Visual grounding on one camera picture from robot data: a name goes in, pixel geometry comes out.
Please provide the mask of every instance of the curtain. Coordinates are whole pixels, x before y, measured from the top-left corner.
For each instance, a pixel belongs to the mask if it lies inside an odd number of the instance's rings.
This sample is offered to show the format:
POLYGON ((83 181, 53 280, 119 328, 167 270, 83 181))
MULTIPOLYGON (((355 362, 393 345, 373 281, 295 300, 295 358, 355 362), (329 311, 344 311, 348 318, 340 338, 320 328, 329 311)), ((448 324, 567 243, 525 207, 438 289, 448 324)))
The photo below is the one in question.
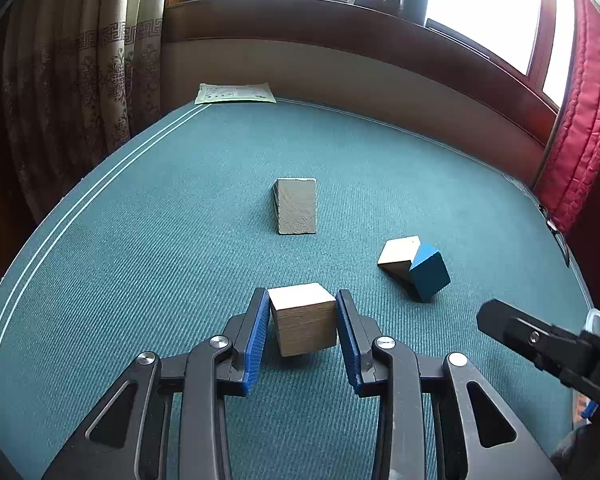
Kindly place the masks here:
POLYGON ((160 118, 163 7, 164 0, 14 0, 2 102, 36 222, 160 118))
POLYGON ((583 210, 600 172, 600 14, 575 0, 576 38, 568 98, 534 191, 560 231, 583 210))

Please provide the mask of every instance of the window pane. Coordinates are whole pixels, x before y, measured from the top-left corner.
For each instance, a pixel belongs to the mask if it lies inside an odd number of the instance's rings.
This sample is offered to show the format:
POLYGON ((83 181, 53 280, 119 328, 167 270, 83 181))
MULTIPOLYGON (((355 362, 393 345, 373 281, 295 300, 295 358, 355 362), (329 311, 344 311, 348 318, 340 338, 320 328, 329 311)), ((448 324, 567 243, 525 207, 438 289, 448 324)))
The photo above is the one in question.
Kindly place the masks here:
POLYGON ((427 17, 471 38, 526 74, 540 0, 429 0, 427 17))
POLYGON ((575 11, 573 0, 556 0, 555 5, 554 49, 542 90, 549 99, 560 106, 569 78, 575 11))

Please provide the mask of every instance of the blue gripper pad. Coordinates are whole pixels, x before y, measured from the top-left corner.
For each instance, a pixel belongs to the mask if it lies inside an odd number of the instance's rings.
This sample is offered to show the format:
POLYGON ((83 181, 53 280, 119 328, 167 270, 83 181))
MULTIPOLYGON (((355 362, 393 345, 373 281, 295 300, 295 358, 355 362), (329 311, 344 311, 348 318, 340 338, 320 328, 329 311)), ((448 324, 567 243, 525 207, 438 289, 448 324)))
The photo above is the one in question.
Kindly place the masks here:
POLYGON ((267 328, 269 326, 269 293, 265 290, 258 306, 258 313, 253 323, 251 336, 247 343, 247 350, 244 353, 244 379, 242 381, 242 390, 247 395, 258 380, 260 371, 260 361, 262 351, 264 350, 264 341, 267 338, 267 328))
POLYGON ((338 306, 336 308, 336 319, 338 327, 338 336, 340 338, 340 350, 344 359, 344 367, 347 371, 349 384, 353 386, 353 390, 358 393, 362 386, 362 373, 360 370, 360 350, 353 336, 349 315, 344 307, 342 292, 336 294, 338 306))

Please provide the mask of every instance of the metal screw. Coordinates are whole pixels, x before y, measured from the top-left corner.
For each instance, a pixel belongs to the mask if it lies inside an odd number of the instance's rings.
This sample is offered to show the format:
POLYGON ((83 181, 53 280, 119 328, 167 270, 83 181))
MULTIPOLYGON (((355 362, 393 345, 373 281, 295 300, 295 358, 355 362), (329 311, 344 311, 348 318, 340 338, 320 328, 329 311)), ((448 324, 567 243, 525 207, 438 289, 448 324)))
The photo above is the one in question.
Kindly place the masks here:
POLYGON ((142 366, 150 365, 154 361, 155 354, 153 352, 142 352, 138 357, 136 357, 136 362, 142 366))
POLYGON ((388 350, 389 348, 393 348, 395 346, 395 340, 387 335, 383 335, 376 339, 376 344, 380 348, 388 350))
POLYGON ((224 348, 229 344, 229 340, 223 335, 215 335, 209 340, 209 344, 213 348, 224 348))
POLYGON ((466 355, 460 352, 453 352, 449 355, 449 362, 454 366, 464 366, 466 364, 466 355))

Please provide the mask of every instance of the blue block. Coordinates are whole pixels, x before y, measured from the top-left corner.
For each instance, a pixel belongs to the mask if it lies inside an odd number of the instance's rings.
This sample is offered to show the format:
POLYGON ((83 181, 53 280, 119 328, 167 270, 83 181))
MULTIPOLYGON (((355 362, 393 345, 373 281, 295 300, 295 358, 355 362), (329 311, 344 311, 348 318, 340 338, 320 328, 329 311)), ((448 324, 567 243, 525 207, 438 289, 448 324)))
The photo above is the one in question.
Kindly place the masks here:
POLYGON ((408 280, 413 283, 420 299, 429 301, 443 287, 451 283, 440 252, 429 244, 421 243, 409 268, 408 280))

